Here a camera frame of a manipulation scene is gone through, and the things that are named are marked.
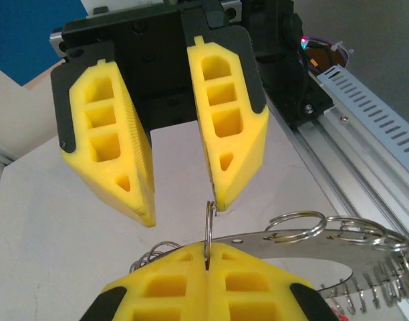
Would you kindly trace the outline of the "blue floral wall panel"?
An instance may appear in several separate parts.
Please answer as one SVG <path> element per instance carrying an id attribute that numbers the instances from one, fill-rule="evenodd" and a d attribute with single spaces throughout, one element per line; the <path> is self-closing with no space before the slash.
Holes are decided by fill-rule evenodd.
<path id="1" fill-rule="evenodd" d="M 26 85 L 59 61 L 53 29 L 85 16 L 81 0 L 0 0 L 0 70 Z"/>

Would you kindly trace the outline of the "round metal keyring disc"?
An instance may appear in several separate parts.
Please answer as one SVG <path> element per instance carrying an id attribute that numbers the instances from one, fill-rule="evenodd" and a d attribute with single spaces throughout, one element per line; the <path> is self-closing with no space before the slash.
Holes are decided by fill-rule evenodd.
<path id="1" fill-rule="evenodd" d="M 400 253 L 376 245 L 356 245 L 335 238 L 339 229 L 325 229 L 298 243 L 276 243 L 273 235 L 289 230 L 262 231 L 220 237 L 259 259 L 292 259 L 295 263 L 323 264 L 317 291 L 345 316 L 367 314 L 371 309 L 391 308 L 409 299 L 409 261 Z"/>

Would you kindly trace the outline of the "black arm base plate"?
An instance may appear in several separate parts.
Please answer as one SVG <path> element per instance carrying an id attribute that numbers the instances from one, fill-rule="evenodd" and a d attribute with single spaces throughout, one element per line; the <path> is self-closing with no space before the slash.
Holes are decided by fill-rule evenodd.
<path id="1" fill-rule="evenodd" d="M 283 117 L 288 126 L 292 128 L 317 119 L 327 109 L 333 107 L 333 100 L 312 74 L 307 77 L 304 95 L 301 94 L 301 89 L 302 84 L 293 82 L 286 91 L 287 101 Z"/>

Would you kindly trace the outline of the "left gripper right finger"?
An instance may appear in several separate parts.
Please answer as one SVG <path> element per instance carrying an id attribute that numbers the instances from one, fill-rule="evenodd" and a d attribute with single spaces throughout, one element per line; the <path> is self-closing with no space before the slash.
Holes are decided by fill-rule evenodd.
<path id="1" fill-rule="evenodd" d="M 224 243 L 213 243 L 207 321 L 338 321 L 313 285 Z"/>

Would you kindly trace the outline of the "aluminium mounting rail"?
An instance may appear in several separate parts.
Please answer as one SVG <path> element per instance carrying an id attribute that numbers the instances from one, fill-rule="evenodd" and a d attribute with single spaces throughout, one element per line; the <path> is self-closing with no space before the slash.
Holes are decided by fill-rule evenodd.
<path id="1" fill-rule="evenodd" d="M 369 219 L 409 239 L 409 172 L 347 108 L 330 108 L 289 134 L 338 216 Z M 409 321 L 409 299 L 353 316 Z"/>

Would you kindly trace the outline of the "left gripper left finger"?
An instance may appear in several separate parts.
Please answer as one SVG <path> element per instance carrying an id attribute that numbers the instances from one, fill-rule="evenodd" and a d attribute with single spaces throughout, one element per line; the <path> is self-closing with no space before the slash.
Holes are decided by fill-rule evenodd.
<path id="1" fill-rule="evenodd" d="M 206 321 L 203 250 L 181 247 L 109 283 L 80 321 Z"/>

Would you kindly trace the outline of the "silver split keyring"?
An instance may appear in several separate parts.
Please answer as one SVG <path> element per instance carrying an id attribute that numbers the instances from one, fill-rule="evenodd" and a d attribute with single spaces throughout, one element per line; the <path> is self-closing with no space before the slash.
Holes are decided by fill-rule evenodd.
<path id="1" fill-rule="evenodd" d="M 340 223 L 335 238 L 356 245 L 381 244 L 388 236 L 388 230 L 381 224 L 362 217 L 331 216 L 325 218 L 327 223 Z M 360 237 L 345 236 L 346 233 L 359 233 Z"/>
<path id="2" fill-rule="evenodd" d="M 323 232 L 327 226 L 327 220 L 324 214 L 317 211 L 295 211 L 286 214 L 279 215 L 269 220 L 268 226 L 264 231 L 270 231 L 271 228 L 275 227 L 278 224 L 284 223 L 286 221 L 300 219 L 304 217 L 314 217 L 319 219 L 317 225 L 314 225 L 311 229 L 302 231 L 301 233 L 291 234 L 286 236 L 273 235 L 273 239 L 276 243 L 298 243 L 300 241 L 305 241 L 313 237 L 318 236 Z"/>
<path id="3" fill-rule="evenodd" d="M 181 245 L 173 241 L 159 242 L 131 264 L 129 273 L 132 273 L 180 248 Z"/>
<path id="4" fill-rule="evenodd" d="M 400 253 L 406 261 L 409 261 L 409 239 L 397 232 L 389 231 L 376 248 Z"/>
<path id="5" fill-rule="evenodd" d="M 211 246 L 213 240 L 213 218 L 217 213 L 217 206 L 214 201 L 208 201 L 205 215 L 204 233 L 204 262 L 206 271 L 209 271 L 211 262 Z"/>

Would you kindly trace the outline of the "aluminium table side rail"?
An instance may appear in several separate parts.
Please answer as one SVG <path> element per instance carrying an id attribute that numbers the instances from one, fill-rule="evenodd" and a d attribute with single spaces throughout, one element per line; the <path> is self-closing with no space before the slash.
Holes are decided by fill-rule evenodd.
<path id="1" fill-rule="evenodd" d="M 0 167 L 9 166 L 11 163 L 15 162 L 17 157 L 7 152 L 0 147 Z"/>

